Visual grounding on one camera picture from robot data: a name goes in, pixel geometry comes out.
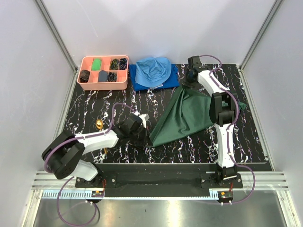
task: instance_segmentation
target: marble tabletop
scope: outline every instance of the marble tabletop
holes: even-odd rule
[[[184,80],[187,65],[177,65],[180,84]],[[236,65],[224,64],[215,73],[218,80],[231,91],[236,91],[238,101],[246,103],[244,87]],[[200,92],[206,90],[197,85]],[[174,91],[172,89],[155,89],[134,91],[128,79],[126,90],[117,91],[84,91],[76,84],[64,128],[73,133],[97,132],[97,119],[102,119],[105,128],[110,125],[112,106],[116,102],[125,103],[140,113],[149,114],[147,122],[151,131],[160,119]],[[118,106],[115,111],[115,122],[123,121],[130,113],[128,108]],[[265,162],[255,123],[250,107],[241,111],[234,127],[234,152],[237,162]],[[214,126],[186,138],[167,143],[157,148],[137,149],[130,144],[125,146],[99,149],[83,156],[85,161],[95,163],[213,163],[217,160],[218,144]]]

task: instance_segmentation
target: gray floor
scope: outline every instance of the gray floor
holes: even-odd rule
[[[235,192],[236,200],[245,196]],[[61,213],[80,200],[60,200]],[[254,192],[241,204],[209,205],[203,201],[110,201],[98,203],[100,219],[96,227],[284,227],[286,226],[275,192]],[[93,215],[93,208],[81,204],[64,215],[75,224],[85,223]],[[65,227],[57,218],[56,200],[42,199],[35,227]]]

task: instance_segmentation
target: compartment organizer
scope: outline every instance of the compartment organizer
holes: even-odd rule
[[[126,69],[120,69],[120,64],[118,64],[117,70],[110,70],[110,64],[113,59],[118,59],[120,61],[121,58],[127,59]],[[94,59],[101,60],[101,69],[100,70],[91,70],[92,63]],[[89,79],[87,83],[80,82],[80,73],[82,70],[87,70],[90,72]],[[114,72],[117,75],[116,82],[100,82],[98,83],[98,77],[100,71]],[[87,56],[84,57],[81,63],[80,71],[77,78],[77,83],[81,85],[81,87],[86,90],[125,90],[127,88],[127,72],[128,72],[128,56],[126,55],[112,55],[112,56]]]

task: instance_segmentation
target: green folded cloth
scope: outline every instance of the green folded cloth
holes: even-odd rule
[[[150,135],[153,146],[187,137],[214,125],[209,117],[210,103],[211,97],[179,87]],[[239,109],[246,108],[246,104],[238,104]]]
[[[102,64],[101,59],[99,59],[99,58],[94,59],[92,65],[91,65],[91,70],[92,71],[99,71],[99,70],[101,70],[101,64]]]

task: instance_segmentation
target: white wall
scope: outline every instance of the white wall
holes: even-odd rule
[[[241,63],[274,0],[44,0],[76,64],[87,55],[213,54]]]
[[[71,70],[33,0],[0,0],[0,226],[19,226]]]
[[[303,1],[284,1],[244,69],[277,170],[303,222]]]

